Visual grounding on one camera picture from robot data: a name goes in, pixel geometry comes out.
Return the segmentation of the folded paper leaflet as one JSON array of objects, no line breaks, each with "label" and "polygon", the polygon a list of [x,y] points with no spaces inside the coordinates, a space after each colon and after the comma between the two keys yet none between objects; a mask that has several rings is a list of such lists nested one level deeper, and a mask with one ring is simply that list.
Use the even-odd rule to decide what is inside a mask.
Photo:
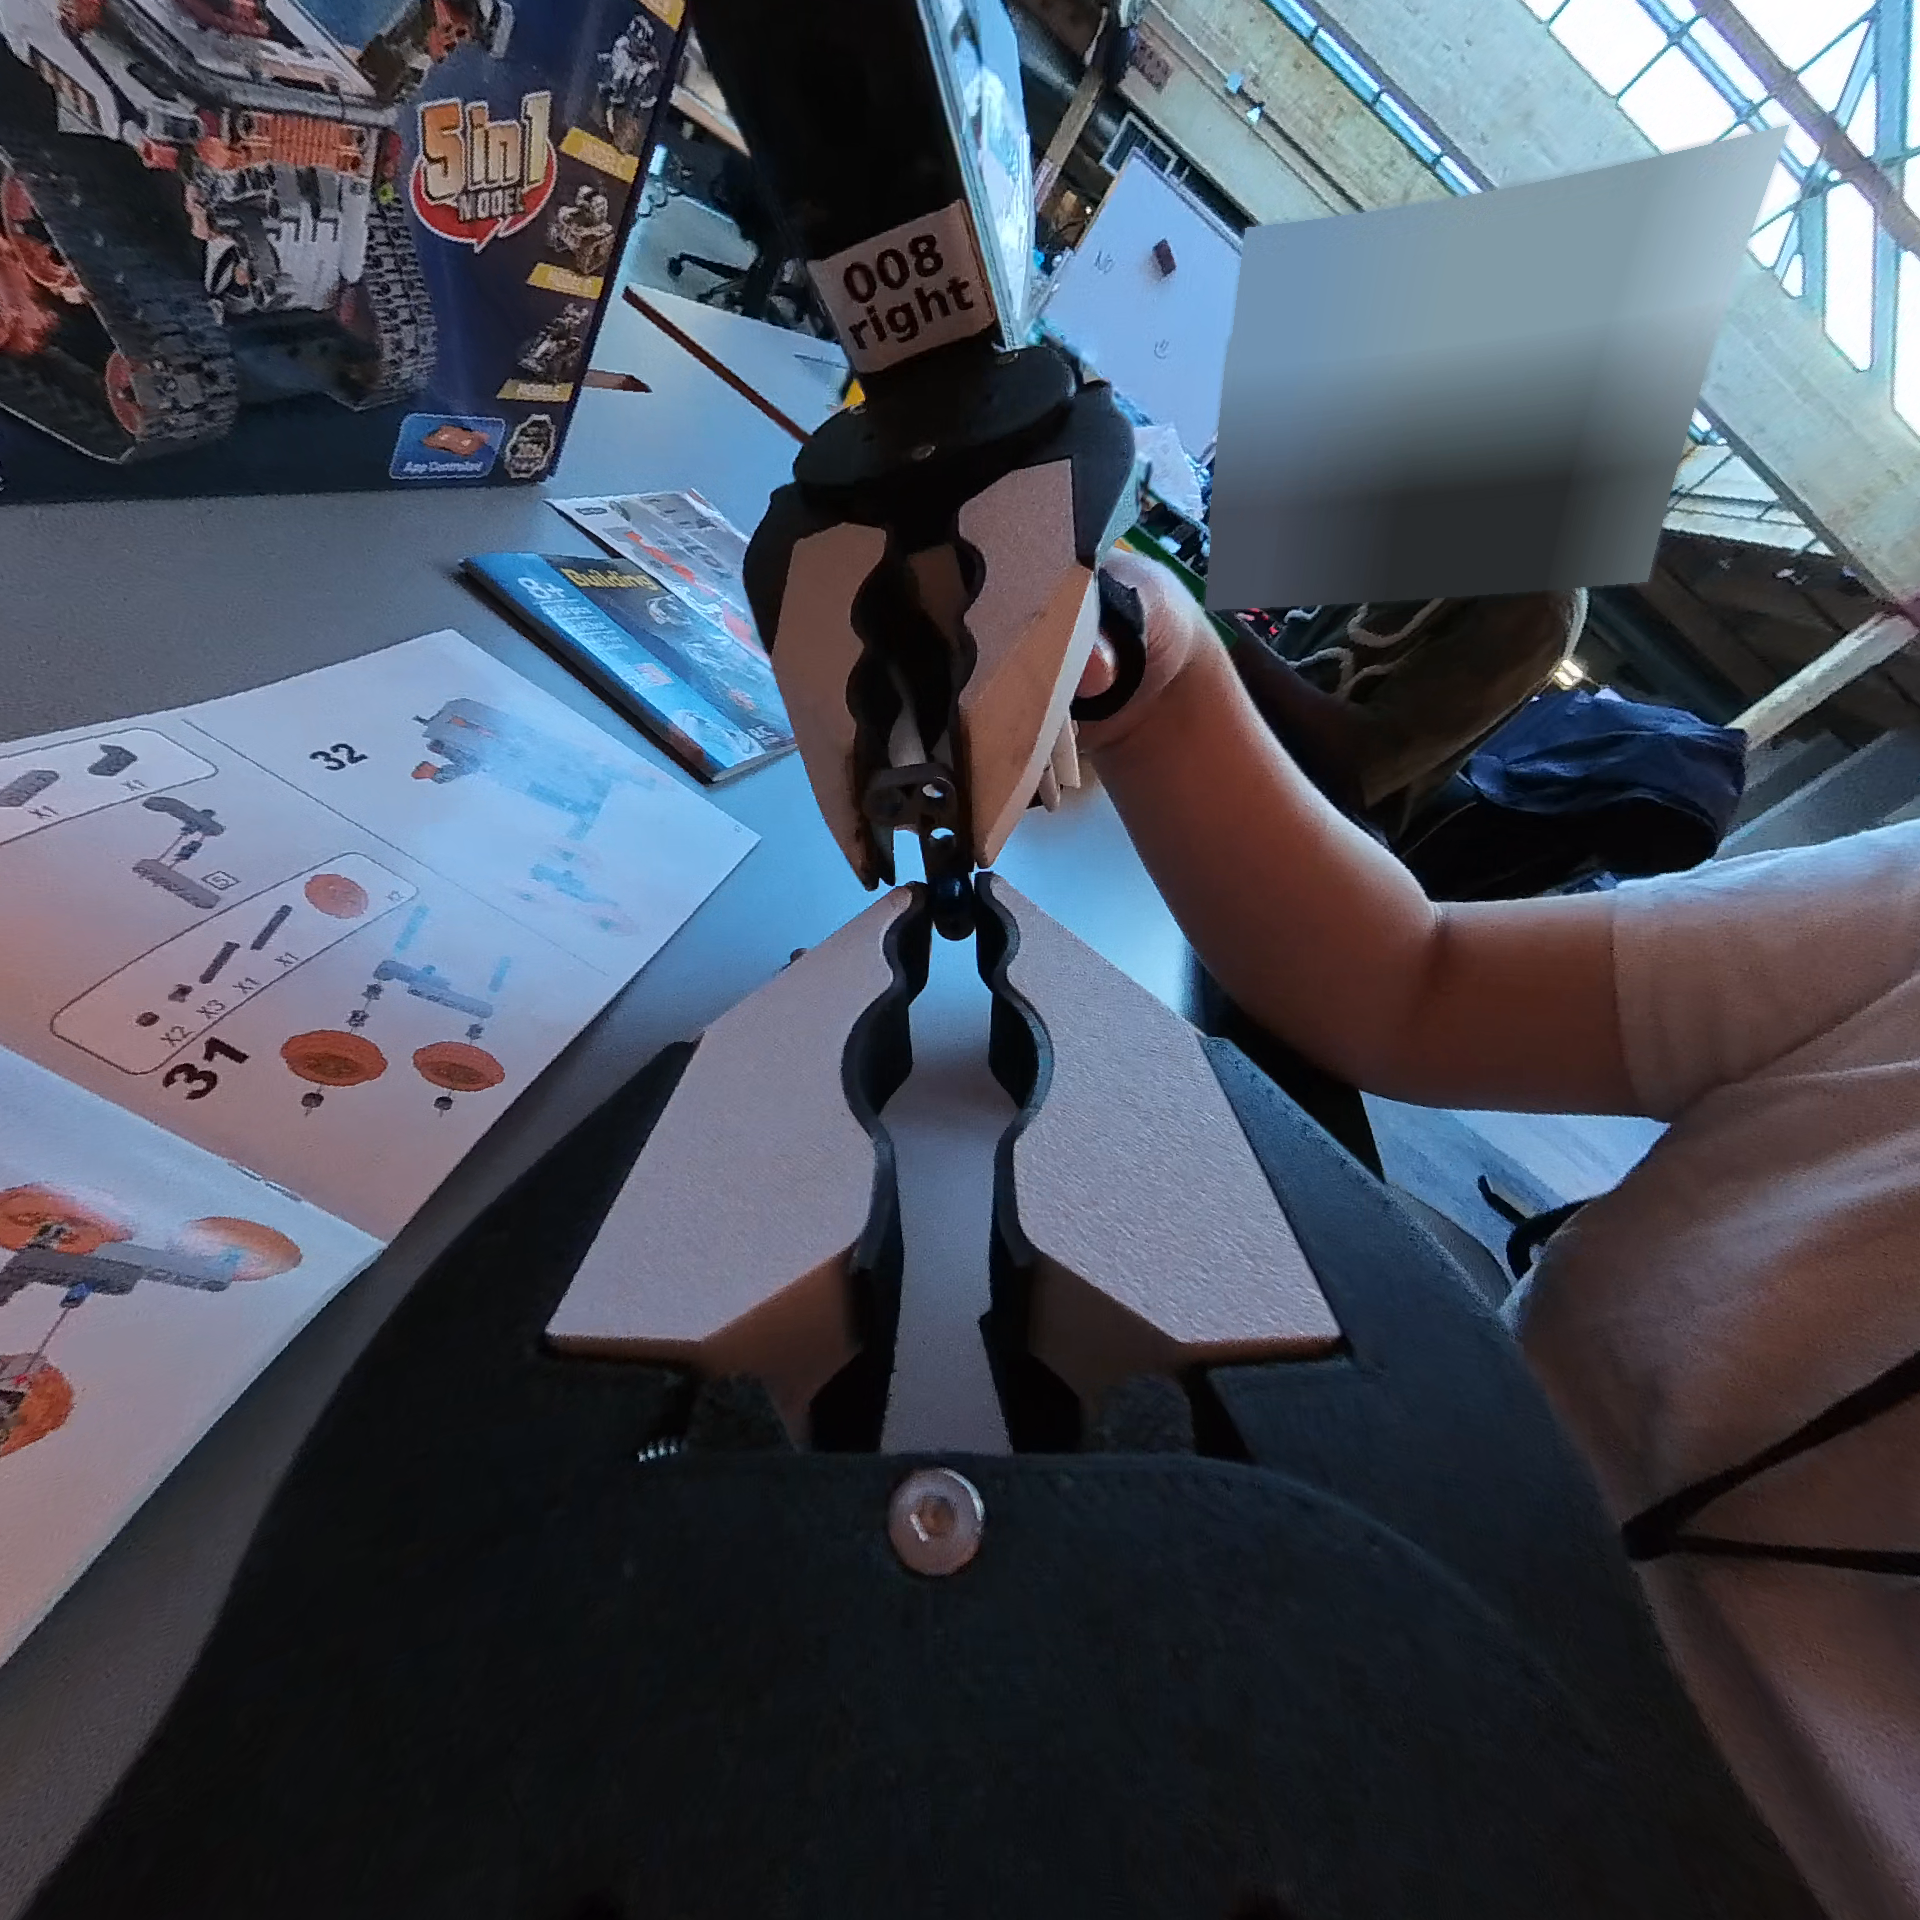
[{"label": "folded paper leaflet", "polygon": [[700,492],[548,495],[610,554],[649,570],[716,627],[758,643],[746,591],[749,534]]}]

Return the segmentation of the short grey beam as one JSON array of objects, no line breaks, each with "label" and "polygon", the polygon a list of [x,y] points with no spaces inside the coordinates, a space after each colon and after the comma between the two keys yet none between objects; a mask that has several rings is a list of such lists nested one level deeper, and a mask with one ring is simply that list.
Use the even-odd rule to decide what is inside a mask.
[{"label": "short grey beam", "polygon": [[900,828],[956,837],[964,827],[964,796],[949,765],[915,762],[880,767],[866,779],[863,813],[880,837]]}]

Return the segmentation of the open instruction booklet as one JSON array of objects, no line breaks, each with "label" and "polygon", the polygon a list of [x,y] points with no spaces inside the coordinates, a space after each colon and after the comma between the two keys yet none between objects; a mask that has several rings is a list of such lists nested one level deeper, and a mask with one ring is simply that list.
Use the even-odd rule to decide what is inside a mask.
[{"label": "open instruction booklet", "polygon": [[3,743],[3,1654],[755,841],[460,634]]}]

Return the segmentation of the person's right forearm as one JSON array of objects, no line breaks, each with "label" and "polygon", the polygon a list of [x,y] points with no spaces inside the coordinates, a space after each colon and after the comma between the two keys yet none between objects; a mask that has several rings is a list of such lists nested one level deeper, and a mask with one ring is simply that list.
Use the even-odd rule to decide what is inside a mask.
[{"label": "person's right forearm", "polygon": [[1640,1113],[1605,899],[1431,900],[1284,755],[1227,648],[1160,755],[1100,771],[1216,984],[1367,1095]]}]

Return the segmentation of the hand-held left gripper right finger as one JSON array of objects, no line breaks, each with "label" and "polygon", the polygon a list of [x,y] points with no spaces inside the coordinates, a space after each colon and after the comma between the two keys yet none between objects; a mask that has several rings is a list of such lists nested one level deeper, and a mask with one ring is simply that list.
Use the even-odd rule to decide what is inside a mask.
[{"label": "hand-held left gripper right finger", "polygon": [[1021,1454],[1138,1377],[1322,1362],[1341,1331],[1203,1034],[999,876],[977,877],[998,1140],[979,1331]]}]

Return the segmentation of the grey desk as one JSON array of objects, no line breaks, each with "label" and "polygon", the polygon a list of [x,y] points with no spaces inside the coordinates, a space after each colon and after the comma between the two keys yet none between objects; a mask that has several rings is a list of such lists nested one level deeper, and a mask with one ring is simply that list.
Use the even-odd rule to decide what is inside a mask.
[{"label": "grey desk", "polygon": [[[656,749],[486,609],[475,550],[584,550],[544,492],[427,490],[14,507],[3,513],[3,737],[177,709],[458,627],[619,743]],[[389,1311],[458,1235],[661,1051],[758,988],[794,947],[866,906],[798,758],[716,802],[758,848],[595,1025],[515,1101],[423,1214],[265,1369],[3,1662],[3,1878],[64,1851],[179,1690],[251,1528]],[[993,1145],[973,951],[939,944],[915,1071],[889,1107],[903,1156],[903,1330],[885,1445],[1004,1454],[979,1346]]]}]

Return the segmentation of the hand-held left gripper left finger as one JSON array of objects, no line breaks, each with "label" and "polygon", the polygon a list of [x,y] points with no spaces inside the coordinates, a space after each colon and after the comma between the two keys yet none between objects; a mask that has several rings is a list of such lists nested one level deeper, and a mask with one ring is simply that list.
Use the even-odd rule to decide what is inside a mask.
[{"label": "hand-held left gripper left finger", "polygon": [[918,888],[900,886],[716,1020],[545,1338],[753,1373],[798,1442],[883,1440],[903,1304],[900,1164]]}]

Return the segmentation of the background desk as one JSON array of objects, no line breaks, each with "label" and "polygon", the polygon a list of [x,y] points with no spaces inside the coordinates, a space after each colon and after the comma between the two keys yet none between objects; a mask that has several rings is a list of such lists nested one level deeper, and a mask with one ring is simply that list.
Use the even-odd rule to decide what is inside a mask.
[{"label": "background desk", "polygon": [[853,373],[829,338],[638,285],[621,287],[621,313],[790,441],[842,411]]}]

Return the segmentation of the person's right hand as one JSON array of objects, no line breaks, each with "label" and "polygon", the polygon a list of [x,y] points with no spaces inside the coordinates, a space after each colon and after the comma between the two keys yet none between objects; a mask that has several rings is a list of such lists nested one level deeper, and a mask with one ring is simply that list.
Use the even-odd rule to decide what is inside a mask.
[{"label": "person's right hand", "polygon": [[1183,578],[1152,554],[1122,544],[1100,578],[1130,589],[1142,615],[1142,677],[1130,702],[1116,714],[1075,722],[1079,751],[1109,771],[1122,758],[1160,755],[1175,741],[1192,697],[1224,666],[1224,648]]}]

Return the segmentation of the dark blue backpack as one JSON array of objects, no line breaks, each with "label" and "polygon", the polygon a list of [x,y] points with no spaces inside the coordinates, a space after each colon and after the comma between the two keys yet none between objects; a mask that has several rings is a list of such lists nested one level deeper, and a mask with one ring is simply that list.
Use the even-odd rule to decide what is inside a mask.
[{"label": "dark blue backpack", "polygon": [[1746,741],[1690,709],[1546,693],[1399,838],[1437,900],[1608,892],[1707,862],[1745,796]]}]

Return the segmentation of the robot kit box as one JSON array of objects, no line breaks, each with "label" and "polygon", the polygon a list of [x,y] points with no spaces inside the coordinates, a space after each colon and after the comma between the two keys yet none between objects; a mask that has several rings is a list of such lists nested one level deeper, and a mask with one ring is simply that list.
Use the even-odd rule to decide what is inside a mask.
[{"label": "robot kit box", "polygon": [[3,4],[3,507],[544,484],[683,4]]}]

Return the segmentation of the glass skylight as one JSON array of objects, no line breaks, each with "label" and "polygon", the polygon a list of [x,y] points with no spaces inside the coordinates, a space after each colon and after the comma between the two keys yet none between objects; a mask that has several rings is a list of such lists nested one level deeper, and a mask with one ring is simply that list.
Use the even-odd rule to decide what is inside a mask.
[{"label": "glass skylight", "polygon": [[1917,246],[1899,237],[1827,123],[1917,211],[1917,4],[1525,4],[1653,136],[1683,150],[1784,129],[1752,252],[1821,316],[1855,369],[1891,383],[1917,421]]}]

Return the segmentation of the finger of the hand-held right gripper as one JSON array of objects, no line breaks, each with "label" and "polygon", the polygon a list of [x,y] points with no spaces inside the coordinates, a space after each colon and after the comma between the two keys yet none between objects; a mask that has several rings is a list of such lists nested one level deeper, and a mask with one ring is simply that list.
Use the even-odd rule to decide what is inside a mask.
[{"label": "finger of the hand-held right gripper", "polygon": [[853,621],[885,544],[889,534],[863,521],[803,534],[787,561],[772,648],[815,800],[866,888],[895,886],[891,828],[876,837],[866,790],[891,767],[903,684]]},{"label": "finger of the hand-held right gripper", "polygon": [[1069,709],[1098,638],[1098,589],[1075,544],[1073,459],[999,476],[962,508],[956,542],[984,578],[964,609],[973,666],[949,734],[968,862],[991,868],[1041,790],[1080,784]]}]

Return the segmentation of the blue closed booklet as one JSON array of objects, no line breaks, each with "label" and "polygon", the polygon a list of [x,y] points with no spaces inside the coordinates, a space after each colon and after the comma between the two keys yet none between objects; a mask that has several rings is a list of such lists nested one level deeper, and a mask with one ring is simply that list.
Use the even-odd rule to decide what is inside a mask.
[{"label": "blue closed booklet", "polygon": [[768,656],[641,564],[483,550],[460,573],[700,779],[794,751]]}]

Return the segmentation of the white board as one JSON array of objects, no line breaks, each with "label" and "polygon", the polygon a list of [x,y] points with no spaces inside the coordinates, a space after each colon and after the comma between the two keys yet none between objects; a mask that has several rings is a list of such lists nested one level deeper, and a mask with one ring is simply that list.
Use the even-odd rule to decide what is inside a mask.
[{"label": "white board", "polygon": [[1142,155],[1109,189],[1084,246],[1048,287],[1041,324],[1192,459],[1218,441],[1241,234]]}]

